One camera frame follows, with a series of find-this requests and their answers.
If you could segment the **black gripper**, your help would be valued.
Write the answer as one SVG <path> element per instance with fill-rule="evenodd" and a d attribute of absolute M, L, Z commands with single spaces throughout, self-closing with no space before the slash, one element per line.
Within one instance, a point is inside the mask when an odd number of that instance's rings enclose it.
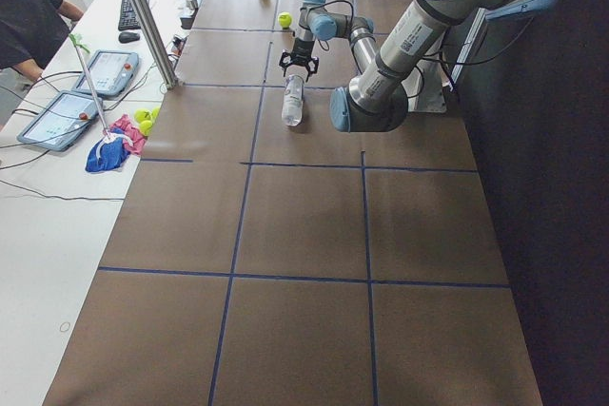
<path fill-rule="evenodd" d="M 312 56 L 314 41 L 296 38 L 291 51 L 283 51 L 279 61 L 279 67 L 286 76 L 287 70 L 292 66 L 305 67 L 308 82 L 310 77 L 318 72 L 319 59 Z"/>

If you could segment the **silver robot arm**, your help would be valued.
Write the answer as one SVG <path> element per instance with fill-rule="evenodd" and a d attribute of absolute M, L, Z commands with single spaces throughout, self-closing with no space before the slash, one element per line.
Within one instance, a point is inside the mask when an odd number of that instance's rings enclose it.
<path fill-rule="evenodd" d="M 490 16 L 526 18 L 551 9 L 558 0 L 412 0 L 381 46 L 372 36 L 369 19 L 333 13 L 326 0 L 303 0 L 298 32 L 291 50 L 279 65 L 318 70 L 312 51 L 317 41 L 344 38 L 351 46 L 361 74 L 330 98 L 330 118 L 342 132 L 385 132 L 400 126 L 408 112 L 403 81 L 445 31 L 462 23 L 471 12 L 488 10 Z"/>

